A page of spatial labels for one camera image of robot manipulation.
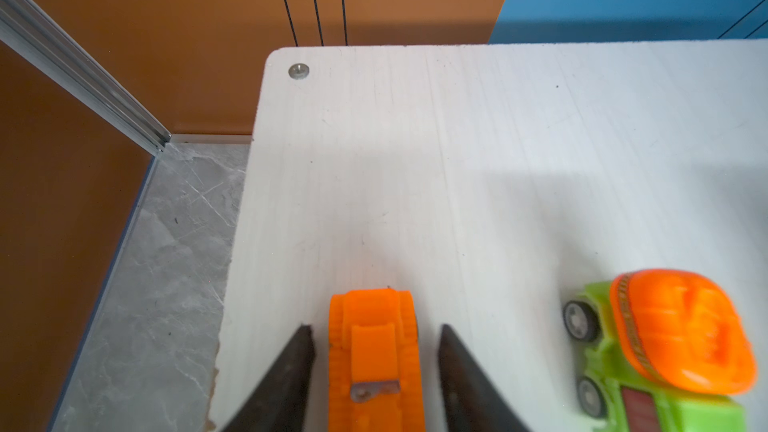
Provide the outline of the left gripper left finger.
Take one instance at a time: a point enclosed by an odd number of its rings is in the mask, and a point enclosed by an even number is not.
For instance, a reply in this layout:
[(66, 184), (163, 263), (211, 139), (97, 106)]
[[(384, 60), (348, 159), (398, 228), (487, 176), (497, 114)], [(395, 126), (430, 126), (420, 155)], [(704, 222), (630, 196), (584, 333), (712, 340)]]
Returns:
[(302, 431), (316, 351), (300, 325), (224, 431)]

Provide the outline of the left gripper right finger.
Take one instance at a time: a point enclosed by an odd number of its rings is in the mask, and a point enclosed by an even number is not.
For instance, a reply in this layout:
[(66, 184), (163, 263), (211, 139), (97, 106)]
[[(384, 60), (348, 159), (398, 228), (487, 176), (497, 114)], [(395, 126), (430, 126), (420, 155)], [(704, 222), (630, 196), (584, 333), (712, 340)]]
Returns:
[(448, 431), (529, 430), (448, 324), (441, 326), (437, 356)]

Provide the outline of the orange toy car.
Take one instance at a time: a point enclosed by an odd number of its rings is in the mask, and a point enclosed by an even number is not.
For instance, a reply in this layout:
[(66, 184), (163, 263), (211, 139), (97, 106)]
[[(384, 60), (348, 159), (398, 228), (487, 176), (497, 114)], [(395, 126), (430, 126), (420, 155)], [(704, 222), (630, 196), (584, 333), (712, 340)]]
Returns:
[(413, 298), (392, 288), (331, 298), (329, 431), (424, 431)]

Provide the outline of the orange green toy truck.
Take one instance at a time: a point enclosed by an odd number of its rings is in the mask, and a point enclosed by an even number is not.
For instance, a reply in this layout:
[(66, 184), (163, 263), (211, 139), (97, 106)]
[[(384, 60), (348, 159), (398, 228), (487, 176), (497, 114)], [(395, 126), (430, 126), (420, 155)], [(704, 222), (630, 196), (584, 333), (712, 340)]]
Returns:
[(627, 272), (586, 284), (561, 315), (583, 345), (579, 406), (606, 430), (746, 430), (733, 398), (756, 383), (757, 361), (733, 302), (711, 279)]

